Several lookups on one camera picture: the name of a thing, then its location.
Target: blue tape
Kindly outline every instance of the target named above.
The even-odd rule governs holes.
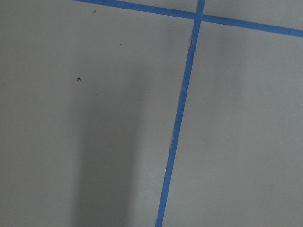
[[[265,25],[265,24],[259,24],[259,23],[249,22],[249,21],[228,19],[228,18],[215,17],[215,16],[210,16],[210,15],[203,15],[202,21],[221,24],[221,25],[249,28],[249,29],[254,29],[254,30],[259,30],[259,31],[272,32],[272,33],[278,33],[278,34],[290,35],[290,36],[296,36],[296,37],[303,38],[303,31],[297,30],[297,29],[286,28],[286,27]]]
[[[186,19],[194,19],[196,15],[195,13],[181,11],[181,10],[167,9],[167,8],[156,7],[156,6],[147,6],[147,5],[141,5],[136,3],[124,2],[124,1],[116,1],[116,0],[75,0],[75,1],[82,1],[87,3],[112,6],[112,7],[123,8],[123,9],[131,9],[131,10],[148,12],[148,13],[156,13],[156,14],[162,14],[172,17],[181,17]]]
[[[187,97],[187,90],[188,90],[191,70],[193,67],[194,53],[196,50],[196,44],[197,44],[199,30],[200,30],[204,2],[205,2],[205,0],[198,0],[198,5],[197,5],[197,9],[196,9],[196,17],[194,20],[194,25],[193,25],[192,35],[191,35],[192,43],[191,43],[191,46],[187,53],[187,60],[186,60],[186,65],[185,65],[183,81],[182,81],[182,90],[181,90],[180,97],[179,97],[179,104],[178,104],[178,109],[177,109],[177,114],[176,114],[176,119],[175,119],[173,139],[172,139],[171,147],[169,149],[169,157],[168,157],[165,176],[164,176],[164,182],[163,182],[162,193],[161,193],[161,198],[160,198],[160,203],[159,203],[156,227],[162,227],[162,223],[163,223],[163,219],[164,219],[164,212],[165,212],[167,197],[168,197],[168,193],[169,193],[169,186],[170,186],[170,181],[171,181],[172,170],[173,170],[174,162],[175,162],[175,156],[176,156],[176,151],[177,151],[177,146],[178,146],[178,140],[179,140],[179,135],[180,135],[180,129],[181,129],[181,124],[182,124],[182,118],[183,118],[183,113],[184,113],[184,107],[185,107],[185,101],[186,101],[186,97]]]

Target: floor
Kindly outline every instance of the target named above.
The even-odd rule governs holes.
[[[0,5],[0,226],[302,226],[302,1]]]

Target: blue painter's tape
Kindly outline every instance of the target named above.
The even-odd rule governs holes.
[[[265,24],[259,24],[259,23],[249,22],[249,21],[228,19],[228,18],[215,17],[215,16],[210,16],[210,15],[203,15],[202,21],[216,23],[216,24],[222,24],[222,25],[249,28],[249,29],[265,31],[265,32],[278,33],[278,34],[283,34],[283,35],[291,35],[291,36],[303,38],[303,31],[297,30],[297,29],[286,28],[286,27],[265,25]]]
[[[156,14],[162,14],[172,17],[181,17],[186,19],[194,19],[196,15],[195,13],[181,11],[181,10],[167,9],[167,8],[156,7],[156,6],[147,6],[147,5],[141,5],[136,3],[124,2],[124,1],[116,1],[116,0],[75,0],[75,1],[82,1],[87,3],[112,6],[112,7],[123,8],[123,9],[131,9],[131,10],[148,12],[148,13],[156,13]]]
[[[196,9],[196,16],[195,16],[195,20],[194,20],[192,35],[191,35],[192,43],[191,43],[191,46],[187,53],[187,61],[186,61],[186,65],[185,65],[185,71],[184,71],[184,76],[183,76],[183,81],[182,81],[182,89],[181,89],[181,93],[180,93],[180,97],[179,97],[179,104],[178,104],[178,109],[177,109],[177,114],[176,114],[176,119],[175,119],[173,139],[172,139],[171,147],[169,150],[169,157],[168,157],[165,176],[164,176],[164,182],[163,182],[162,193],[161,193],[161,198],[160,198],[160,203],[159,203],[156,227],[162,227],[162,223],[163,223],[163,219],[164,219],[164,212],[165,212],[165,208],[166,208],[167,197],[168,197],[168,193],[169,193],[169,186],[170,186],[170,181],[171,181],[171,175],[172,175],[172,170],[173,170],[174,162],[175,162],[175,156],[176,156],[176,152],[177,152],[177,145],[178,145],[182,118],[183,118],[183,113],[184,113],[184,108],[185,108],[185,101],[186,101],[186,97],[187,97],[187,90],[188,90],[191,70],[193,67],[194,53],[196,50],[196,44],[197,44],[199,30],[200,30],[200,24],[201,24],[201,20],[202,20],[204,2],[205,2],[205,0],[198,0],[198,5],[197,5],[197,9]]]

